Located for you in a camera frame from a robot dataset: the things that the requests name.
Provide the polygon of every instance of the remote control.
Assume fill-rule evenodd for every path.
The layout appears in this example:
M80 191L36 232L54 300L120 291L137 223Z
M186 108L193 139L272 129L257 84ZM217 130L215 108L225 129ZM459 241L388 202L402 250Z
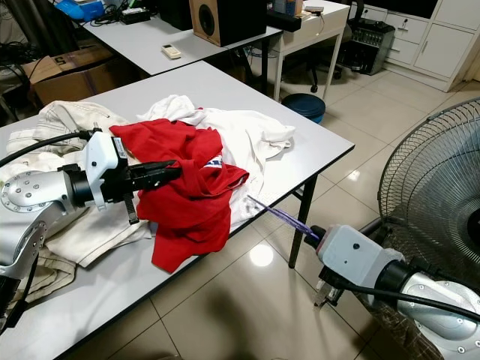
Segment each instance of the remote control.
M176 47L170 45L169 43L162 46L162 51L171 59L178 59L182 56L182 53L179 52Z

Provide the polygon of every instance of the fan grille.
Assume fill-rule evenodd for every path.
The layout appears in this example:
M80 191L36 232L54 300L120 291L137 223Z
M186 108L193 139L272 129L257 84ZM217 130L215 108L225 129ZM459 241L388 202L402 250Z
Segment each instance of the fan grille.
M467 232L480 209L480 97L428 118L395 149L382 174L379 210L391 246L479 282L480 243Z

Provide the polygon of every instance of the pile of clothes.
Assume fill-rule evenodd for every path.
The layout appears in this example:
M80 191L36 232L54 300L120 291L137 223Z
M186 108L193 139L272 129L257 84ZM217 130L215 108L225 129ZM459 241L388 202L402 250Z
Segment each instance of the pile of clothes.
M135 194L140 219L130 226L123 203L106 211L80 209L49 230L40 251L27 301L50 294L74 280L75 267L88 266L108 250L152 239L149 221L157 223L152 262L175 271L192 255L219 251L232 228L255 216L247 195L258 197L266 160L290 147L294 127L254 111L196 108L185 96L155 103L137 123L96 103L54 101L40 111L32 129L11 134L7 153L72 131L102 128L120 137L129 164L175 160L181 177L152 191ZM86 142L69 139L48 145L0 168L0 182L27 170L51 171L64 164L83 168Z

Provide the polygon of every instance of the desk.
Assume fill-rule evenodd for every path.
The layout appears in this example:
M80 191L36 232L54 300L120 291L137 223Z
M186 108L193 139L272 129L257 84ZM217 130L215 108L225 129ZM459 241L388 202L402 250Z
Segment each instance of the desk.
M260 111L296 127L292 147L265 165L265 184L259 196L264 203L278 203L305 184L301 212L308 212L311 195L310 199L305 197L313 192L317 174L354 146L203 61L86 100L134 122L136 114L144 113L155 101L170 94L187 95L198 107ZM37 121L34 116L0 128L0 143L6 143L11 131L35 126ZM0 158L4 155L2 146ZM61 356L198 259L193 256L174 274L167 274L152 265L152 249L153 241L138 241L110 251L91 268L79 267L73 283L27 310L16 328L0 337L1 360L50 360Z
M305 5L313 3L314 0L305 1ZM337 4L335 2L315 0L316 6L323 6L322 17L312 16L301 23L301 28L295 32L285 31L280 40L274 45L272 53L277 57L277 69L274 78L274 99L280 97L280 83L284 58L290 53L309 47L328 38L337 37L334 53L331 57L330 70L327 82L323 90L323 100L326 99L327 91L332 81L335 64L337 63L338 50L347 24L350 6Z
M92 26L88 23L84 27L114 52L125 57L150 76L162 74L210 56L246 46L255 41L262 41L262 48L268 49L270 37L282 32L277 28L268 26L265 34L219 47L196 36L193 30L178 30L158 17L130 25L115 22L109 25ZM181 58L171 60L166 57L161 51L161 47L166 44L172 44L180 50ZM266 67L268 62L267 52L264 53L262 80L265 84L262 90L265 90L264 93L266 93Z

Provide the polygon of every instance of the robotic arm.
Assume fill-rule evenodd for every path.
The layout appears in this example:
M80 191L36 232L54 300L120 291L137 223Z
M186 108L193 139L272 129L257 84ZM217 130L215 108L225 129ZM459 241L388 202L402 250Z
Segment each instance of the robotic arm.
M462 310L480 314L480 296L469 287L432 280L415 262L407 264L401 253L384 249L350 226L336 225L327 232L314 226L312 230L322 240L306 238L305 242L316 249L325 265L318 303L335 306L342 290L364 293L370 305L385 302L413 320L445 360L480 359L480 316L474 321L472 316L459 314ZM429 266L420 268L428 271ZM429 306L434 302L445 310Z
M36 259L56 221L78 208L123 201L130 224L137 223L133 192L153 190L180 176L174 160L128 166L118 137L95 132L82 150L85 170L70 164L52 172L28 171L4 183L0 191L0 334L14 327L27 303L6 310L20 281L35 273Z

